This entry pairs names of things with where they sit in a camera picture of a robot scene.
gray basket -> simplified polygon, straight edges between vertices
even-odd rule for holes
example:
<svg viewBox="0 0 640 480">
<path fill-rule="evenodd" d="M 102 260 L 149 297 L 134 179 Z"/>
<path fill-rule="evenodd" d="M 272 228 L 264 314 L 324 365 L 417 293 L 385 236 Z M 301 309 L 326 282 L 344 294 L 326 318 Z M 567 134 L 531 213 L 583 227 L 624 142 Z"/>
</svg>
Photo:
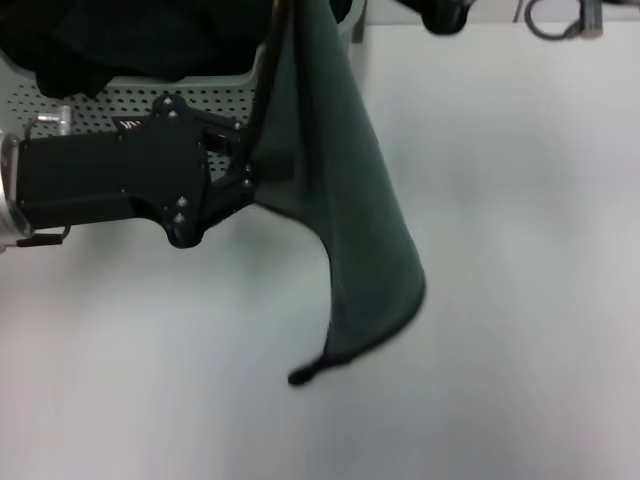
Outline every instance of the gray basket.
<svg viewBox="0 0 640 480">
<path fill-rule="evenodd" d="M 353 0 L 351 11 L 338 26 L 348 50 L 354 29 L 364 15 L 365 0 Z M 155 82 L 135 77 L 115 78 L 95 99 L 74 95 L 64 101 L 44 97 L 38 91 L 34 75 L 21 69 L 0 52 L 0 130 L 22 136 L 29 120 L 42 112 L 54 111 L 63 103 L 73 108 L 73 133 L 115 131 L 111 120 L 116 116 L 139 116 L 150 112 L 159 95 L 183 96 L 194 108 L 247 121 L 253 106 L 258 66 L 262 49 L 258 50 L 251 72 L 227 77 L 187 77 L 178 83 Z M 32 138 L 53 136 L 54 125 L 37 125 Z M 209 159 L 213 177 L 226 170 L 229 159 Z"/>
</svg>

cable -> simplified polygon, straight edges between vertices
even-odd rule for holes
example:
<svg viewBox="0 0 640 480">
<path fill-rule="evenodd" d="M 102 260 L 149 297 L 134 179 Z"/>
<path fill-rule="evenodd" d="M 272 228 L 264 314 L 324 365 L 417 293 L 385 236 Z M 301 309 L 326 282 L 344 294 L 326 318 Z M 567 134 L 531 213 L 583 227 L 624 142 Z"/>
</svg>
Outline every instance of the cable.
<svg viewBox="0 0 640 480">
<path fill-rule="evenodd" d="M 524 6 L 524 0 L 518 0 L 518 6 L 516 7 L 516 13 L 513 15 L 513 23 L 518 23 L 520 21 L 520 13 L 522 12 L 522 7 Z"/>
<path fill-rule="evenodd" d="M 531 30 L 531 33 L 533 33 L 538 38 L 541 38 L 543 40 L 549 40 L 552 42 L 557 42 L 559 40 L 569 40 L 571 38 L 576 38 L 577 36 L 580 35 L 580 32 L 582 30 L 580 20 L 576 20 L 575 22 L 573 22 L 562 33 L 557 33 L 557 34 L 547 33 L 540 30 L 536 26 L 535 22 L 533 21 L 533 17 L 531 15 L 533 11 L 533 7 L 539 1 L 540 0 L 529 0 L 529 3 L 527 3 L 527 6 L 524 9 L 524 23 L 527 24 L 527 27 L 529 27 L 529 30 Z"/>
</svg>

white surface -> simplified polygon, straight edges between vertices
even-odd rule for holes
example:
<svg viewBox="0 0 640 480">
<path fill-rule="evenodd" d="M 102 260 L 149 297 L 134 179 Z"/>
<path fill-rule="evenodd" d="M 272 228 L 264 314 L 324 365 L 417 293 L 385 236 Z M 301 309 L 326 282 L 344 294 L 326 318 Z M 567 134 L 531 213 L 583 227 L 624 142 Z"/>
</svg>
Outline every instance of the white surface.
<svg viewBox="0 0 640 480">
<path fill-rule="evenodd" d="M 251 209 L 178 251 L 135 221 L 0 257 L 0 478 L 637 479 L 639 41 L 369 29 L 428 300 L 304 390 L 286 374 L 322 345 L 329 276 L 297 224 Z"/>
</svg>

dark green cloth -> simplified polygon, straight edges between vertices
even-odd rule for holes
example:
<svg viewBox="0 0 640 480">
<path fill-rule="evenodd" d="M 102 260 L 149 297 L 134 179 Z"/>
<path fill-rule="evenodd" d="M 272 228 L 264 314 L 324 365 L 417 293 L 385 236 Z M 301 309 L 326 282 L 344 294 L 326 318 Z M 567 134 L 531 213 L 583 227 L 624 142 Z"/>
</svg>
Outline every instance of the dark green cloth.
<svg viewBox="0 0 640 480">
<path fill-rule="evenodd" d="M 252 161 L 256 202 L 313 230 L 330 260 L 329 330 L 320 356 L 290 376 L 301 385 L 398 333 L 425 279 L 328 4 L 291 8 Z"/>
</svg>

metal cylinder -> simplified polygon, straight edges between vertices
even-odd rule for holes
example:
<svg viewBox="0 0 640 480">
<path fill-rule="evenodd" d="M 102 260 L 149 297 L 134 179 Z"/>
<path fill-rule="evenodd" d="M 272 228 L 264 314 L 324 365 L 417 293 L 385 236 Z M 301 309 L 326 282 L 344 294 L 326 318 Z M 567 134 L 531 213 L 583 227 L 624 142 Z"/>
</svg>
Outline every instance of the metal cylinder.
<svg viewBox="0 0 640 480">
<path fill-rule="evenodd" d="M 19 145 L 16 135 L 0 133 L 0 247 L 14 246 L 33 235 L 16 204 Z"/>
<path fill-rule="evenodd" d="M 63 105 L 58 109 L 58 134 L 71 135 L 73 127 L 73 110 L 69 105 Z"/>
<path fill-rule="evenodd" d="M 602 36 L 602 1 L 580 0 L 580 36 L 591 39 Z"/>
</svg>

